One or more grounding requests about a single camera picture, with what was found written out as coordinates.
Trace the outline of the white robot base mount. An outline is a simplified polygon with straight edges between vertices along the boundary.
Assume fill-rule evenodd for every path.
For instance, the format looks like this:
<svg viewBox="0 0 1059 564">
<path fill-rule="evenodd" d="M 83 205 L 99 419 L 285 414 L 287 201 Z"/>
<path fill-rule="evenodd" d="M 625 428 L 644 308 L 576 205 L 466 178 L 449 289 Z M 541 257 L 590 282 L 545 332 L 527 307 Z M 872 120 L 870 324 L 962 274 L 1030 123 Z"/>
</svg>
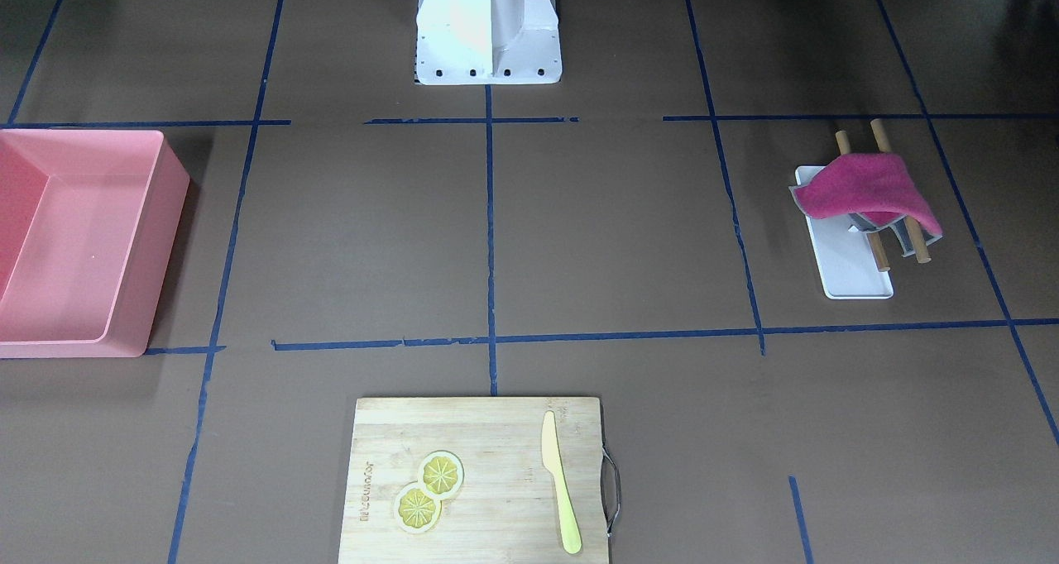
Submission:
<svg viewBox="0 0 1059 564">
<path fill-rule="evenodd" d="M 417 0 L 414 78 L 426 86 L 563 77 L 557 0 Z"/>
</svg>

